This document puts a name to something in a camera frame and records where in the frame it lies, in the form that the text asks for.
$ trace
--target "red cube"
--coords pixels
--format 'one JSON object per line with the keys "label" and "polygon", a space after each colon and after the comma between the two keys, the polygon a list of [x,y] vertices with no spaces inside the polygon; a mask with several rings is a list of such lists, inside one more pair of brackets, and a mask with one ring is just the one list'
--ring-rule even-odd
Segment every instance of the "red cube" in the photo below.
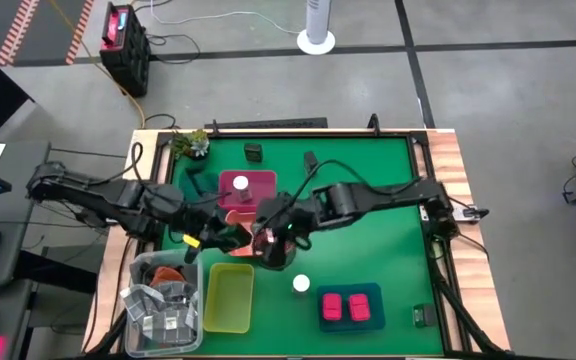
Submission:
{"label": "red cube", "polygon": [[370,320],[370,306],[366,294],[354,294],[348,298],[352,321]]}
{"label": "red cube", "polygon": [[324,319],[328,321],[341,320],[341,295],[335,293],[324,294]]}

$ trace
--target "yellow plastic tray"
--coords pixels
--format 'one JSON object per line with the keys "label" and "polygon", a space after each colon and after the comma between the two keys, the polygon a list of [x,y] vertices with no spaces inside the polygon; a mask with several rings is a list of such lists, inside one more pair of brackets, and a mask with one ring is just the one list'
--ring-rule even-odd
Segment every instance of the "yellow plastic tray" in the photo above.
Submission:
{"label": "yellow plastic tray", "polygon": [[210,268],[204,330],[243,334],[250,328],[255,270],[247,264],[218,263]]}

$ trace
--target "concrete floor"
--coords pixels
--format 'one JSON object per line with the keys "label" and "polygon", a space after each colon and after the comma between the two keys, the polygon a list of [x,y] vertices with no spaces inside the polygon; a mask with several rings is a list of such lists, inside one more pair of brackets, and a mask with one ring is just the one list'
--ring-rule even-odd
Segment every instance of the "concrete floor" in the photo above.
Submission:
{"label": "concrete floor", "polygon": [[[576,40],[576,1],[406,0],[405,6],[416,44]],[[95,2],[84,36],[91,48],[99,42],[104,7]],[[304,24],[302,0],[179,0],[157,12],[181,19],[233,10],[260,11],[291,30]],[[148,10],[139,17],[157,34],[184,32],[209,51],[294,47],[294,38],[256,18],[162,26]],[[392,1],[335,0],[331,24],[341,44],[403,44]],[[171,42],[158,51],[190,48]],[[576,359],[576,207],[560,194],[576,154],[576,48],[418,56],[436,125],[457,129],[476,201],[492,210],[482,228],[513,349]],[[47,138],[55,147],[127,152],[137,118],[92,65],[6,72],[42,108],[3,139]],[[212,119],[317,116],[328,117],[330,127],[363,127],[373,112],[387,127],[422,127],[416,97],[406,54],[390,53],[152,63],[149,95],[140,103],[147,114],[171,113],[188,128]],[[123,166],[119,159],[54,156],[100,175]],[[96,236],[34,231],[53,246]],[[81,342],[76,336],[37,338],[30,358],[38,360],[74,354]],[[43,344],[57,341],[60,352],[48,354]]]}

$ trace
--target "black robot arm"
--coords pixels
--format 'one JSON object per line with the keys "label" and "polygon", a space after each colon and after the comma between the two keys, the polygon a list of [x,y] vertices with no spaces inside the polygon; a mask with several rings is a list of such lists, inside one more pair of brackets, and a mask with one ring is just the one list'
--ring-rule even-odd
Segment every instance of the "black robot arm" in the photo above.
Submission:
{"label": "black robot arm", "polygon": [[415,179],[406,184],[372,187],[365,183],[336,183],[313,189],[307,199],[287,193],[262,200],[257,207],[255,232],[268,229],[271,241],[255,242],[262,264],[285,268],[292,257],[286,249],[310,248],[310,233],[349,226],[372,211],[423,205],[432,234],[452,239],[459,233],[443,184]]}
{"label": "black robot arm", "polygon": [[28,197],[68,202],[83,210],[77,219],[94,227],[116,221],[129,237],[155,242],[165,226],[199,240],[189,248],[192,262],[201,249],[230,251],[250,243],[250,234],[241,225],[228,225],[216,208],[217,198],[201,203],[184,201],[183,194],[170,184],[140,180],[99,179],[70,171],[60,162],[39,165],[26,186]]}

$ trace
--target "transparent container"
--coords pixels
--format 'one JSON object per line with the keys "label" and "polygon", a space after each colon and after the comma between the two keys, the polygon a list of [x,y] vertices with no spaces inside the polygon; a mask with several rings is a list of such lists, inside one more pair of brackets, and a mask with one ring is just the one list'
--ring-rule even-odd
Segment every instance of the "transparent container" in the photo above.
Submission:
{"label": "transparent container", "polygon": [[[184,277],[192,284],[197,285],[199,291],[199,300],[197,301],[197,339],[183,346],[176,344],[160,344],[143,336],[139,326],[134,324],[130,319],[126,323],[126,336],[124,346],[128,355],[134,358],[147,358],[169,356],[187,353],[196,350],[203,340],[203,314],[204,314],[204,284],[203,284],[203,266],[201,255],[197,256],[195,264],[186,264],[184,255],[186,249],[166,250],[143,253],[135,258],[133,263],[147,263],[150,266],[184,266]],[[130,285],[139,283],[140,279],[135,279],[135,274],[131,274]]]}

